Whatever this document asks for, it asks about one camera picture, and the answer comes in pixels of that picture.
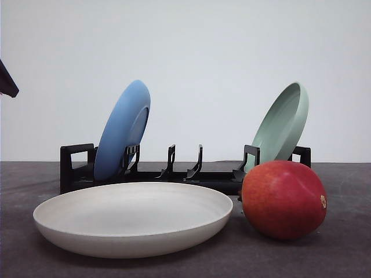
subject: dish rack handle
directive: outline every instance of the dish rack handle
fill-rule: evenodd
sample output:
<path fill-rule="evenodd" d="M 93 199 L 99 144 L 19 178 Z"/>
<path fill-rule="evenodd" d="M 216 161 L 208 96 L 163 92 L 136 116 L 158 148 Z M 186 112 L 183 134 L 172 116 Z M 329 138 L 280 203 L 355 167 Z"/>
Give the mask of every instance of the dish rack handle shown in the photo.
<path fill-rule="evenodd" d="M 60 192 L 69 191 L 69 186 L 72 183 L 74 176 L 77 175 L 79 168 L 72 168 L 71 155 L 74 153 L 88 152 L 88 163 L 94 163 L 96 148 L 94 144 L 79 144 L 60 147 Z"/>
<path fill-rule="evenodd" d="M 300 155 L 300 163 L 311 167 L 311 148 L 296 146 L 293 155 Z"/>

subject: dish rack prong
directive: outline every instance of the dish rack prong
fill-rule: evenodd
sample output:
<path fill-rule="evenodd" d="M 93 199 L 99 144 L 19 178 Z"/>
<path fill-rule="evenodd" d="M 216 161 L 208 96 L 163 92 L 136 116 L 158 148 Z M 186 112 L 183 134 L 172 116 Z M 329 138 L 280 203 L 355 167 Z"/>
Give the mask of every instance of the dish rack prong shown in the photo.
<path fill-rule="evenodd" d="M 243 178 L 245 177 L 245 166 L 248 162 L 249 155 L 254 156 L 254 166 L 257 166 L 260 164 L 260 148 L 254 147 L 250 145 L 245 145 L 243 148 L 243 161 L 240 166 L 235 170 L 233 169 L 233 175 L 235 177 L 235 181 L 242 182 Z"/>
<path fill-rule="evenodd" d="M 123 169 L 127 169 L 129 167 L 130 163 L 130 157 L 135 155 L 135 162 L 133 165 L 130 167 L 129 170 L 125 171 L 125 174 L 133 174 L 138 172 L 138 162 L 139 162 L 139 157 L 140 157 L 140 145 L 131 145 L 127 146 L 123 152 L 123 157 L 122 157 L 122 163 L 121 166 Z"/>
<path fill-rule="evenodd" d="M 166 166 L 166 169 L 162 169 L 161 174 L 155 178 L 162 180 L 164 178 L 171 177 L 173 174 L 174 161 L 175 161 L 175 145 L 171 145 L 168 149 L 168 165 Z"/>
<path fill-rule="evenodd" d="M 192 169 L 187 170 L 187 176 L 184 178 L 184 181 L 189 181 L 189 180 L 194 180 L 197 178 L 199 172 L 201 171 L 202 168 L 202 145 L 198 145 L 198 161 L 196 165 Z"/>

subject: blue plate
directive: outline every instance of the blue plate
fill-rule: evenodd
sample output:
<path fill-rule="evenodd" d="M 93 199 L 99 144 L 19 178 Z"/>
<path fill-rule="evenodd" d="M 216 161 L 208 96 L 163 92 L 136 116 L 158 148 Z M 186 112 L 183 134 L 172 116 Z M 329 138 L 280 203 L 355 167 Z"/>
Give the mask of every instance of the blue plate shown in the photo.
<path fill-rule="evenodd" d="M 96 180 L 106 180 L 119 173 L 125 148 L 141 141 L 150 106 L 150 92 L 140 80 L 132 82 L 121 94 L 99 142 L 94 164 Z"/>

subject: plate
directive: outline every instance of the plate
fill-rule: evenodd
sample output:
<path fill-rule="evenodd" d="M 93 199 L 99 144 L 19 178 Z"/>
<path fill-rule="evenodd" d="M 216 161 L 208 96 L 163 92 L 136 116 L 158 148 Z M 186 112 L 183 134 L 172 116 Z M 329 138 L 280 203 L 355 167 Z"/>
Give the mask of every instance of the plate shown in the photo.
<path fill-rule="evenodd" d="M 204 242 L 227 223 L 231 199 L 213 189 L 135 182 L 81 189 L 34 210 L 39 231 L 55 245 L 100 258 L 143 258 Z"/>
<path fill-rule="evenodd" d="M 278 96 L 252 142 L 260 147 L 260 163 L 289 159 L 303 133 L 308 107 L 308 94 L 300 83 L 292 83 Z M 254 157 L 249 155 L 245 172 L 252 168 Z"/>
<path fill-rule="evenodd" d="M 136 80 L 121 94 L 101 136 L 94 163 L 94 178 L 107 180 L 121 170 L 127 146 L 139 144 L 146 129 L 151 98 L 145 84 Z"/>

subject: black object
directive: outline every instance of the black object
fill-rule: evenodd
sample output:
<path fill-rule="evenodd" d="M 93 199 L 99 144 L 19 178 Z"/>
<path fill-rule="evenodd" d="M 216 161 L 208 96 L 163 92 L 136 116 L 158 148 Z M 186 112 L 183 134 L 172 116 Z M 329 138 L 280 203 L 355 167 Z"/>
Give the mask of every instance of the black object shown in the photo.
<path fill-rule="evenodd" d="M 115 177 L 106 181 L 96 181 L 93 169 L 94 160 L 98 147 L 93 144 L 71 145 L 60 148 L 60 193 L 71 192 L 78 189 L 90 188 L 105 184 L 117 184 L 123 182 L 139 181 L 164 181 L 194 184 L 215 189 L 227 195 L 238 195 L 242 188 L 245 177 L 244 167 L 248 161 L 248 155 L 254 156 L 254 164 L 260 163 L 260 148 L 245 145 L 243 149 L 243 162 L 237 169 L 232 171 L 201 171 L 202 170 L 202 145 L 198 148 L 198 161 L 192 169 L 187 171 L 174 171 L 175 145 L 168 149 L 168 163 L 166 169 L 161 171 L 138 171 L 140 146 L 132 145 L 125 148 L 122 156 L 123 169 L 128 168 L 129 156 L 136 156 L 129 170 L 121 171 Z M 71 154 L 88 152 L 87 164 L 72 168 Z M 300 155 L 300 163 L 311 167 L 311 149 L 296 147 L 293 154 Z"/>
<path fill-rule="evenodd" d="M 0 93 L 16 97 L 19 92 L 17 85 L 0 60 Z"/>

